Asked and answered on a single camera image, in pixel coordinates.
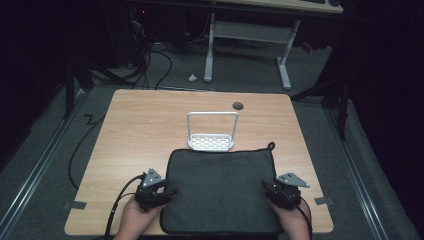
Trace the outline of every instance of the white wire basket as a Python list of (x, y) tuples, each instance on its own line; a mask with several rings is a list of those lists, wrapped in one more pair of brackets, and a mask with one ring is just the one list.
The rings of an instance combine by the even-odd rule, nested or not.
[[(190, 119), (194, 115), (202, 115), (205, 117), (211, 115), (232, 115), (234, 116), (234, 125), (231, 135), (225, 133), (195, 133), (192, 134)], [(188, 125), (188, 145), (193, 150), (226, 152), (230, 151), (234, 145), (234, 134), (237, 127), (237, 112), (190, 112), (187, 114)]]

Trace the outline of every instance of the human hand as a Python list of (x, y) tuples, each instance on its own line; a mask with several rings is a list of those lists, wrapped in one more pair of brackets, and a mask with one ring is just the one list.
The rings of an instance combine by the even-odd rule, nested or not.
[[(308, 224), (302, 213), (300, 213), (297, 208), (287, 210), (285, 208), (279, 208), (272, 202), (270, 203), (275, 213), (278, 215), (281, 227), (284, 229), (287, 235), (289, 235), (290, 240), (310, 239)], [(303, 199), (300, 201), (299, 208), (306, 214), (309, 221), (311, 221), (311, 212)]]
[(155, 207), (145, 212), (132, 196), (122, 211), (121, 224), (114, 240), (138, 239), (165, 206)]

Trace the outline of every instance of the controller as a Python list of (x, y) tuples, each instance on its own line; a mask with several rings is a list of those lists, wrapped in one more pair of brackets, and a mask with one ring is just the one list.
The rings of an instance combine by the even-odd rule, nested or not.
[(144, 211), (167, 204), (171, 201), (172, 195), (176, 191), (164, 191), (159, 193), (159, 188), (166, 187), (170, 183), (169, 179), (161, 177), (153, 168), (141, 175), (141, 183), (137, 187), (134, 199)]
[(274, 178), (274, 183), (262, 180), (265, 196), (279, 208), (292, 210), (300, 204), (301, 192), (298, 187), (309, 188), (309, 184), (294, 173)]

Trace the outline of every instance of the black padded mat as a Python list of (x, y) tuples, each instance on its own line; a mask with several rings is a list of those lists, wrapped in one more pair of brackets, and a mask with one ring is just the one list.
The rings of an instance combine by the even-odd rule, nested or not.
[(239, 152), (172, 152), (166, 173), (177, 190), (162, 211), (170, 234), (276, 234), (282, 231), (264, 195), (262, 179), (276, 176), (272, 149)]

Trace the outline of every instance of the gray floor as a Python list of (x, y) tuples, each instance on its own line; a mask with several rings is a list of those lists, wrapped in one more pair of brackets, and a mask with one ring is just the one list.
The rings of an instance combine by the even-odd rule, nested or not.
[[(219, 52), (215, 55), (214, 79), (211, 83), (202, 81), (205, 61), (205, 49), (201, 48), (203, 45), (191, 45), (193, 48), (200, 48), (197, 50), (192, 48), (180, 50), (169, 46), (162, 53), (171, 58), (172, 69), (161, 83), (161, 89), (185, 88), (293, 95), (315, 84), (331, 53), (329, 48), (310, 54), (299, 48), (292, 49), (287, 61), (287, 69), (293, 86), (288, 92), (281, 87), (275, 63), (275, 57), (281, 51), (281, 46), (266, 45), (262, 48), (253, 48), (251, 45), (263, 46), (263, 44), (245, 43), (231, 54), (220, 52), (232, 51), (232, 46), (217, 47), (216, 50)], [(157, 45), (154, 49), (165, 49), (165, 45)], [(154, 88), (169, 66), (167, 58), (161, 54), (151, 54), (151, 63), (147, 71), (150, 89)], [(123, 68), (114, 71), (125, 74), (129, 70)], [(188, 80), (192, 74), (198, 77), (194, 82)], [(136, 88), (143, 88), (143, 80)], [(38, 185), (36, 184), (36, 190), (8, 234), (8, 239), (93, 238), (92, 236), (67, 236), (64, 233), (63, 228), (69, 210), (62, 207), (65, 201), (73, 200), (76, 195), (76, 190), (68, 179), (67, 169), (76, 146), (91, 128), (91, 125), (87, 124), (88, 117), (85, 115), (93, 115), (92, 121), (100, 119), (107, 111), (113, 92), (118, 88), (124, 87), (111, 82), (97, 81), (95, 88), (88, 95), (84, 95), (87, 96), (86, 100), (81, 103), (79, 110), (75, 113), (52, 155), (51, 163), (41, 181), (37, 183)], [(314, 239), (378, 239), (373, 234), (367, 215), (364, 214), (363, 205), (350, 177), (346, 156), (354, 159), (361, 180), (383, 224), (386, 236), (380, 239), (420, 239), (381, 171), (353, 105), (349, 105), (349, 118), (346, 125), (347, 141), (341, 143), (338, 135), (334, 133), (332, 123), (333, 113), (336, 110), (322, 109), (318, 100), (319, 98), (307, 98), (293, 103), (323, 193), (334, 201), (329, 205), (334, 230), (328, 234), (315, 234)], [(64, 91), (62, 90), (34, 124), (30, 136), (14, 159), (0, 173), (0, 216), (8, 216), (6, 214), (9, 206), (19, 194), (49, 140), (61, 124), (63, 114)], [(74, 157), (71, 169), (77, 183), (83, 176), (100, 131), (100, 125), (87, 136)]]

